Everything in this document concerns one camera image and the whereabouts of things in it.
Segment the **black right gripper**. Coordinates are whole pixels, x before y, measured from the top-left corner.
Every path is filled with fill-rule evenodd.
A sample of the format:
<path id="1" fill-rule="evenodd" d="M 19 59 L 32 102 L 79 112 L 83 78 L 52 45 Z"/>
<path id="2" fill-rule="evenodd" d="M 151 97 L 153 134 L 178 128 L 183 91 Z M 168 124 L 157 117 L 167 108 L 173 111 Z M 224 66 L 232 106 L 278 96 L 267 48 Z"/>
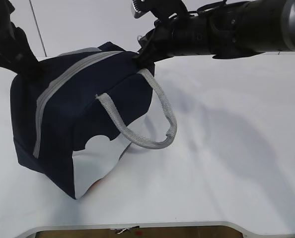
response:
<path id="1" fill-rule="evenodd" d="M 141 48 L 138 50 L 138 55 L 133 57 L 133 60 L 139 68 L 145 68 L 155 62 L 172 58 L 172 56 L 169 56 L 168 48 L 172 44 L 175 27 L 174 21 L 169 25 L 156 21 L 152 30 L 144 36 L 138 36 L 138 43 Z"/>

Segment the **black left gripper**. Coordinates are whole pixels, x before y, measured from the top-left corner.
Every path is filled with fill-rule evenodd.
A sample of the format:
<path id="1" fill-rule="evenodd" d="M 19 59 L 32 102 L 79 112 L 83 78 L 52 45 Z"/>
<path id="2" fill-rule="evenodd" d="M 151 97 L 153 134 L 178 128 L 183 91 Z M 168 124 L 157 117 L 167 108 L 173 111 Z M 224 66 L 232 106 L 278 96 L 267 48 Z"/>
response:
<path id="1" fill-rule="evenodd" d="M 9 69 L 29 80 L 43 74 L 39 61 L 31 51 L 26 34 L 15 27 L 10 15 L 15 7 L 8 0 L 0 0 L 0 67 Z"/>

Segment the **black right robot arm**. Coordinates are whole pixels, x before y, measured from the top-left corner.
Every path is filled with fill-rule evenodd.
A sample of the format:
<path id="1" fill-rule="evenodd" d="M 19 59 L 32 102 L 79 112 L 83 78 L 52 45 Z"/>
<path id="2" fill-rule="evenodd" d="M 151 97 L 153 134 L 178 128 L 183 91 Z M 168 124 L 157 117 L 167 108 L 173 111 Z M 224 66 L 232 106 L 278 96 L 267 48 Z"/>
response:
<path id="1" fill-rule="evenodd" d="M 131 10 L 136 19 L 148 12 L 156 17 L 138 39 L 141 67 L 180 56 L 228 60 L 295 52 L 295 0 L 221 0 L 194 11 L 180 0 L 134 0 Z"/>

